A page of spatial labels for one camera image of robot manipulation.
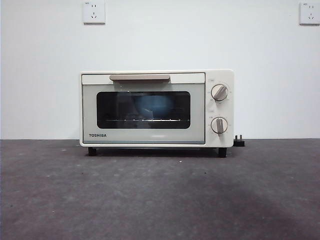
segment control knob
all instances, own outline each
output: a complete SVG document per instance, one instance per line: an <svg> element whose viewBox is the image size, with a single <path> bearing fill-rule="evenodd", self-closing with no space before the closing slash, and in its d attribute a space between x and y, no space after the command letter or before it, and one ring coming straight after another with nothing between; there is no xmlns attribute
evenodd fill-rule
<svg viewBox="0 0 320 240"><path fill-rule="evenodd" d="M214 100L222 101L228 96L228 89L222 84L215 85L211 90L211 95Z"/></svg>
<svg viewBox="0 0 320 240"><path fill-rule="evenodd" d="M211 122L211 128L216 134L223 134L228 128L227 120L223 117L216 117Z"/></svg>

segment electrical outlet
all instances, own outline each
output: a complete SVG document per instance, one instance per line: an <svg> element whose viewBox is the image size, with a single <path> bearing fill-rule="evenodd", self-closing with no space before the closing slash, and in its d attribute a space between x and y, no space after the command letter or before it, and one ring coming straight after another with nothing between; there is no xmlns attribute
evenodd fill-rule
<svg viewBox="0 0 320 240"><path fill-rule="evenodd" d="M320 3L300 3L300 24L320 24Z"/></svg>
<svg viewBox="0 0 320 240"><path fill-rule="evenodd" d="M84 24L106 23L106 4L104 0L85 1L82 10Z"/></svg>

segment white toaster oven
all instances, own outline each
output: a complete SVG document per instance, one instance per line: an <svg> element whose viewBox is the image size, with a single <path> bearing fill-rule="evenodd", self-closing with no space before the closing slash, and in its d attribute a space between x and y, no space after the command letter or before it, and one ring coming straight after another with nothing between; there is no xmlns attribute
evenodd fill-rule
<svg viewBox="0 0 320 240"><path fill-rule="evenodd" d="M89 71L80 76L80 145L96 148L218 148L234 136L229 69Z"/></svg>

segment floor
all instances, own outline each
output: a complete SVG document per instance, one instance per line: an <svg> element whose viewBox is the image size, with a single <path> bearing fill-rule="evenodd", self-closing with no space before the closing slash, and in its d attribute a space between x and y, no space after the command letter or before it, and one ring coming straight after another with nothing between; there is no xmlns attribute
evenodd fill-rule
<svg viewBox="0 0 320 240"><path fill-rule="evenodd" d="M3 240L319 240L320 139L210 150L1 142Z"/></svg>

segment oven window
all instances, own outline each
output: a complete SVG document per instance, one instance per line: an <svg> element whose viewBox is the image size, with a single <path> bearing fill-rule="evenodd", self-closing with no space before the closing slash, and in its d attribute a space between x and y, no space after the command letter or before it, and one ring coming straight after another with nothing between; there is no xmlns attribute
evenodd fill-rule
<svg viewBox="0 0 320 240"><path fill-rule="evenodd" d="M102 91L96 95L97 126L101 129L187 129L187 91Z"/></svg>

